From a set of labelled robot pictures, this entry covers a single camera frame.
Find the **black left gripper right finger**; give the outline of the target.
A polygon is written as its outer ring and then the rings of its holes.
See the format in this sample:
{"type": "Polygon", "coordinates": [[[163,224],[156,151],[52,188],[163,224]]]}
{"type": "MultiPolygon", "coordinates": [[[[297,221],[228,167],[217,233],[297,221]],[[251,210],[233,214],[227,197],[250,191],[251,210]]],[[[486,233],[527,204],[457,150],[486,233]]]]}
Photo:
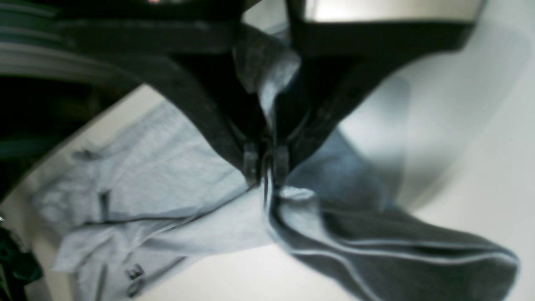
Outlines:
{"type": "Polygon", "coordinates": [[[475,0],[287,0],[301,60],[274,103],[273,179],[283,184],[387,76],[461,49],[475,0]]]}

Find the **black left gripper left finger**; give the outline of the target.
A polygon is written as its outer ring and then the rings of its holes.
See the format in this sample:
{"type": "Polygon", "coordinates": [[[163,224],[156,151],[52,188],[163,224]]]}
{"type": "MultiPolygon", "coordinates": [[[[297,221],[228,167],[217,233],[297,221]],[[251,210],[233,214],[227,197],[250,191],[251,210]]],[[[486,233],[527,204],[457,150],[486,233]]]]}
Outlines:
{"type": "Polygon", "coordinates": [[[78,53],[171,101],[253,186],[265,119],[235,65],[245,6],[243,0],[65,0],[56,26],[78,53]]]}

